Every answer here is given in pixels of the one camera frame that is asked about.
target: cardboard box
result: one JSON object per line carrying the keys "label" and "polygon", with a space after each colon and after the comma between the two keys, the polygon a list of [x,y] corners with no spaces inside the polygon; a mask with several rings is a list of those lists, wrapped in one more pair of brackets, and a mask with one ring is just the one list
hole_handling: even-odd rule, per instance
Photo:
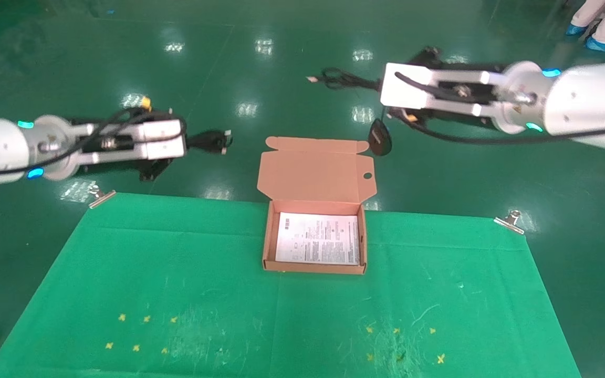
{"label": "cardboard box", "polygon": [[[368,240],[362,203],[377,193],[372,158],[357,155],[368,149],[368,142],[270,136],[266,144],[275,151],[262,153],[258,172],[259,191],[272,199],[263,268],[363,275],[368,266]],[[281,212],[356,215],[359,265],[275,261]]]}

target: green cloth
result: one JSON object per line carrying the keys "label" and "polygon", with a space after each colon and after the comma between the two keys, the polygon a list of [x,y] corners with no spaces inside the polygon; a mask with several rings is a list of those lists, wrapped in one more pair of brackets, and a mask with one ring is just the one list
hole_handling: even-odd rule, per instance
{"label": "green cloth", "polygon": [[524,237],[491,219],[367,212],[348,276],[264,271],[266,214],[122,193],[87,211],[0,376],[580,377]]}

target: box lid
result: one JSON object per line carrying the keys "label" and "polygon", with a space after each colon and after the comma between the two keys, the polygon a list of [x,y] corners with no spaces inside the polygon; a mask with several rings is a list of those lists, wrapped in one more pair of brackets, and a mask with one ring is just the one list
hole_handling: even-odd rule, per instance
{"label": "box lid", "polygon": [[362,203],[377,193],[366,141],[270,136],[276,151],[261,155],[258,189],[276,201]]}

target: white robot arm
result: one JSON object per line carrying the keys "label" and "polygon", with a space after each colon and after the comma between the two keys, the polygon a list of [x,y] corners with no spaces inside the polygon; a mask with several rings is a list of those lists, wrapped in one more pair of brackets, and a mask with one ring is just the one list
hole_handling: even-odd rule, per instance
{"label": "white robot arm", "polygon": [[225,153],[230,132],[205,131],[187,137],[185,122],[170,112],[130,108],[119,117],[79,123],[56,115],[17,124],[0,118],[0,184],[22,177],[64,180],[79,167],[134,161],[141,181],[156,179],[190,146]]}
{"label": "white robot arm", "polygon": [[[430,62],[437,53],[429,48],[418,55],[419,62]],[[489,69],[466,66],[470,69],[388,63],[380,101],[390,114],[401,112],[406,123],[444,114],[466,117],[460,122],[475,118],[507,134],[526,129],[554,136],[605,132],[605,64],[564,72],[528,61],[485,65]],[[605,134],[574,140],[605,148]]]}

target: green floor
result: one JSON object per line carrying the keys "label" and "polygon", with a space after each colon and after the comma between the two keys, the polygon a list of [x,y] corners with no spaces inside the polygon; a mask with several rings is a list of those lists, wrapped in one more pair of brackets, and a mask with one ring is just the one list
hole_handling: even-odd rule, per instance
{"label": "green floor", "polygon": [[[0,117],[104,117],[141,93],[187,115],[192,131],[235,136],[227,156],[192,152],[154,184],[110,172],[0,186],[0,344],[86,211],[66,201],[71,185],[266,201],[256,179],[267,136],[363,139],[380,112],[376,93],[329,91],[306,75],[337,66],[377,77],[425,45],[455,61],[605,62],[562,37],[573,12],[546,0],[0,0]],[[521,210],[581,374],[605,376],[605,151],[453,145],[391,129],[394,151],[375,161],[379,193],[367,207]]]}

